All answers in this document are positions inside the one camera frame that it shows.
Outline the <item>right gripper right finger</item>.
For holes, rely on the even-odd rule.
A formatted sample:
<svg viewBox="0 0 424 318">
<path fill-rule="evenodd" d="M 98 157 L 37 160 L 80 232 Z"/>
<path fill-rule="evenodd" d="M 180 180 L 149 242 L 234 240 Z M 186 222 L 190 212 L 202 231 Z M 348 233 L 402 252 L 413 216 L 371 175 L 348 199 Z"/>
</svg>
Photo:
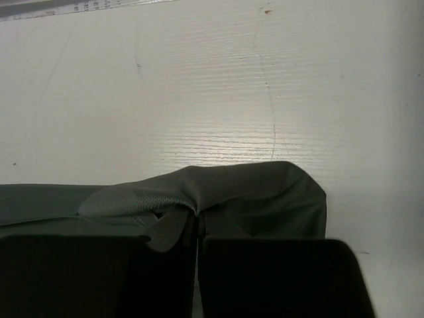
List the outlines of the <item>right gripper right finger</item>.
<svg viewBox="0 0 424 318">
<path fill-rule="evenodd" d="M 204 317 L 374 317 L 358 260 L 340 240 L 250 237 L 226 215 L 202 218 Z"/>
</svg>

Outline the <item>dark grey t shirt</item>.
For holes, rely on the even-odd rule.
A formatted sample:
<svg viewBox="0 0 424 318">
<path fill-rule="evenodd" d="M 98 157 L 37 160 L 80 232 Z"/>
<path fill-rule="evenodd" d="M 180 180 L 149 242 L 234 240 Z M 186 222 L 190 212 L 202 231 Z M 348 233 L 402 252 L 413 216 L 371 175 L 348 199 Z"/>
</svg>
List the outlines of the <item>dark grey t shirt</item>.
<svg viewBox="0 0 424 318">
<path fill-rule="evenodd" d="M 323 238 L 327 196 L 290 162 L 188 166 L 116 185 L 1 186 L 1 236 L 70 235 L 150 238 L 173 248 L 186 219 L 222 236 Z"/>
</svg>

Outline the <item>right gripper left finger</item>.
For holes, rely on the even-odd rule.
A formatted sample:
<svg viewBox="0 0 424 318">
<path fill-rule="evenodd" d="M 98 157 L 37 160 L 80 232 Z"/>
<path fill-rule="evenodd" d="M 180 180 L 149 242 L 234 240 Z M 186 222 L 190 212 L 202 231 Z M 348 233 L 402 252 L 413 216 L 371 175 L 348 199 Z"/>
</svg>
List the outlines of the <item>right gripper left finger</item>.
<svg viewBox="0 0 424 318">
<path fill-rule="evenodd" d="M 2 317 L 190 317 L 197 220 L 174 207 L 136 235 L 1 237 Z"/>
</svg>

